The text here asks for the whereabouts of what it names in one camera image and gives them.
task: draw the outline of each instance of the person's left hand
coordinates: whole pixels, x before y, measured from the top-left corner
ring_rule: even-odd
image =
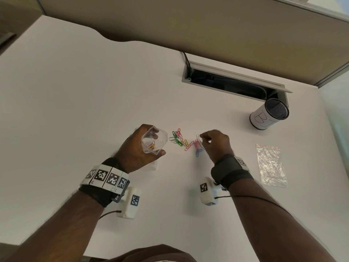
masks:
[[[142,136],[151,127],[153,127],[153,125],[141,125],[130,137],[128,137],[124,141],[123,145],[121,145],[120,149],[114,155],[114,157],[119,160],[120,164],[124,167],[127,173],[136,171],[166,154],[164,150],[160,150],[157,155],[152,153],[145,153],[143,151]]]

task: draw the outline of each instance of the transparent plastic cup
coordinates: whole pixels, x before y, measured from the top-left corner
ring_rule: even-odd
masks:
[[[167,140],[167,132],[153,126],[142,136],[143,151],[157,155]]]

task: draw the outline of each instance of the white desk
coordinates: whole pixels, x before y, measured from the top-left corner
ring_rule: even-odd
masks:
[[[349,182],[314,86],[193,55],[190,60],[285,84],[290,117],[266,131],[248,115],[262,102],[182,83],[183,55],[143,42],[118,43],[96,31],[41,17],[0,57],[0,242],[20,244],[141,123],[189,140],[213,128],[260,180],[255,144],[281,148],[289,188],[266,189],[331,250],[349,257]],[[156,172],[131,174],[142,189],[134,220],[98,222],[85,255],[111,258],[165,243],[198,261],[258,261],[232,200],[202,205],[198,181],[210,175],[168,142]],[[112,203],[106,211],[117,209]]]

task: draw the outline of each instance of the hand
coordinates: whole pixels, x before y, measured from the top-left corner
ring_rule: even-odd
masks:
[[[120,149],[116,152],[114,157],[119,160],[120,164],[124,167],[127,173],[136,171],[141,167],[154,162],[161,156],[165,155],[164,150],[155,155],[152,153],[145,153],[142,148],[142,136],[151,128],[153,125],[143,124],[133,134],[128,137]]]
[[[225,154],[233,154],[231,149],[229,136],[223,134],[219,130],[207,131],[200,134],[203,147],[212,162],[216,164]]]

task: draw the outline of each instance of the person's left arm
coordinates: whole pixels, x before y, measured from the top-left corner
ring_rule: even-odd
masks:
[[[152,125],[146,124],[140,126],[114,155],[127,173],[136,171],[166,153],[164,150],[161,150],[158,155],[143,152],[141,138],[151,127]],[[94,198],[77,191],[11,256],[3,261],[80,261],[103,210],[104,207]]]

